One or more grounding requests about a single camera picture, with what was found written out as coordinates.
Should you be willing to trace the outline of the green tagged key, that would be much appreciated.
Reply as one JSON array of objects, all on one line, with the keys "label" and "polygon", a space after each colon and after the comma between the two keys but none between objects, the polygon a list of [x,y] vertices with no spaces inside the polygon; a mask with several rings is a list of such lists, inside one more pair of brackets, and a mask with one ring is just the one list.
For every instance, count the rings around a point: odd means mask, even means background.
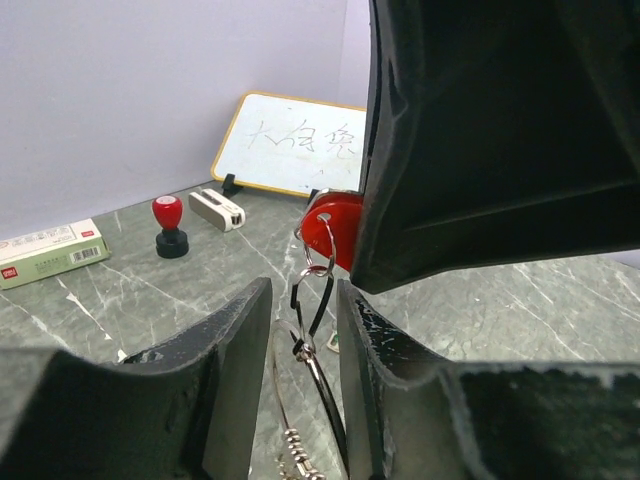
[{"label": "green tagged key", "polygon": [[336,354],[340,353],[339,335],[336,331],[331,333],[326,343],[326,347],[333,353],[336,353]]}]

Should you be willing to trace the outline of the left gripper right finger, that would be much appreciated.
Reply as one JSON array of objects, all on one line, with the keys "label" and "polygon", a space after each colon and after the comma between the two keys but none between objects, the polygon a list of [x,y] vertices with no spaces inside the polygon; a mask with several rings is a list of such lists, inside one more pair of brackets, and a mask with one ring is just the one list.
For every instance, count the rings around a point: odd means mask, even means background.
[{"label": "left gripper right finger", "polygon": [[635,479],[635,363],[463,362],[337,284],[353,479]]}]

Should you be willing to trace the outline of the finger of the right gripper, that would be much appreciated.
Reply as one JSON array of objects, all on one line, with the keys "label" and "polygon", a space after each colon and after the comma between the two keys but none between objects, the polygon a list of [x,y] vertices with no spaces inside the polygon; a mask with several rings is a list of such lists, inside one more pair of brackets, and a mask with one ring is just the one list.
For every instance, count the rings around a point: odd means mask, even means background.
[{"label": "finger of the right gripper", "polygon": [[635,1],[373,1],[351,281],[639,246]]}]

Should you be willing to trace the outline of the wire keyring with keys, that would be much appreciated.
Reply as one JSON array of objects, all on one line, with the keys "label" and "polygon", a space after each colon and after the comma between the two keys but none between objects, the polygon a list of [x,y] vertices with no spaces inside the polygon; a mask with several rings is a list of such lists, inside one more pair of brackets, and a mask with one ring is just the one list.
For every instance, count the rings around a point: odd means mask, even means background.
[{"label": "wire keyring with keys", "polygon": [[[326,474],[322,473],[314,465],[312,456],[308,449],[305,448],[299,430],[293,426],[287,416],[280,386],[280,374],[275,348],[275,336],[278,333],[283,333],[292,342],[291,354],[293,359],[305,365],[319,394],[321,404],[330,425],[334,446],[336,447],[339,457],[341,477],[347,479],[349,477],[349,461],[344,422],[337,408],[332,389],[317,358],[317,349],[315,346],[315,335],[332,295],[335,283],[334,268],[336,264],[334,254],[331,255],[331,258],[328,259],[328,263],[325,265],[314,262],[311,256],[311,249],[304,245],[303,247],[306,267],[291,287],[290,307],[296,314],[296,322],[292,324],[282,319],[275,319],[271,324],[269,338],[268,363],[270,366],[270,378],[279,412],[285,450],[285,453],[278,458],[280,475],[284,479],[325,479],[327,477]],[[304,324],[298,294],[300,284],[309,276],[324,278],[326,284],[311,325],[306,326]]]}]

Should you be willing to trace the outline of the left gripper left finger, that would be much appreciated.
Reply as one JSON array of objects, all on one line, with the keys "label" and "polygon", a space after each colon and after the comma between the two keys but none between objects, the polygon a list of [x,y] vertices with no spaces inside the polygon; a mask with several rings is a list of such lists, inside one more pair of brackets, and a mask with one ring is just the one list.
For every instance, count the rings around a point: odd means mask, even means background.
[{"label": "left gripper left finger", "polygon": [[120,363],[59,348],[1,352],[5,479],[244,479],[272,283]]}]

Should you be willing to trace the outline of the red tagged key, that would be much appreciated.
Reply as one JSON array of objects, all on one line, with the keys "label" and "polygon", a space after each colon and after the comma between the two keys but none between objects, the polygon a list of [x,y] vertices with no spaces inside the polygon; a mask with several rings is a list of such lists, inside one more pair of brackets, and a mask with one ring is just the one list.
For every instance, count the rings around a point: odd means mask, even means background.
[{"label": "red tagged key", "polygon": [[324,189],[309,200],[295,231],[305,247],[351,271],[359,223],[363,211],[363,196],[354,191]]}]

